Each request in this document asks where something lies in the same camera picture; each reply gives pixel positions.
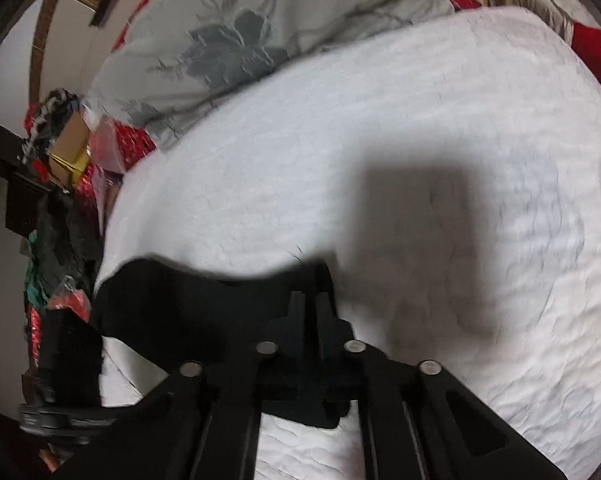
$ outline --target silver bolt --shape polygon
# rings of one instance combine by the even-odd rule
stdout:
[[[180,367],[180,373],[184,377],[197,377],[202,374],[202,366],[198,363],[183,363]]]
[[[278,351],[278,345],[273,341],[260,341],[256,345],[256,351],[263,355],[274,355]]]
[[[442,371],[442,366],[438,361],[432,361],[431,359],[423,361],[419,368],[421,372],[426,375],[437,375]]]
[[[352,354],[359,354],[360,352],[364,352],[367,345],[362,341],[358,341],[357,339],[349,339],[347,343],[344,344],[344,349],[347,352],[351,352]]]

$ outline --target white quilted fabric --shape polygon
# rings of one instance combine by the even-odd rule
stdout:
[[[321,255],[359,338],[440,360],[570,480],[601,461],[601,87],[523,10],[235,96],[127,175],[100,280],[148,254],[237,276]],[[363,478],[356,412],[334,431],[265,416],[258,459],[271,480]]]

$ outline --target wrinkled sheet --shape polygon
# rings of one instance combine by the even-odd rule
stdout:
[[[453,12],[449,0],[151,0],[85,102],[164,150],[290,59]]]
[[[127,174],[99,282],[151,254],[233,276],[322,256],[357,337],[441,361],[570,480],[601,462],[601,87],[526,10],[235,95]],[[357,423],[264,416],[259,478],[362,479]]]

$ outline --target cardboard box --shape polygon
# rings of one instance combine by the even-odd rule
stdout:
[[[63,187],[74,187],[89,163],[89,127],[74,112],[50,151],[50,170]]]

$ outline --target gray floral pillow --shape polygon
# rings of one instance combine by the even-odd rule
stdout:
[[[450,13],[448,0],[151,0],[86,99],[165,149],[290,59]]]

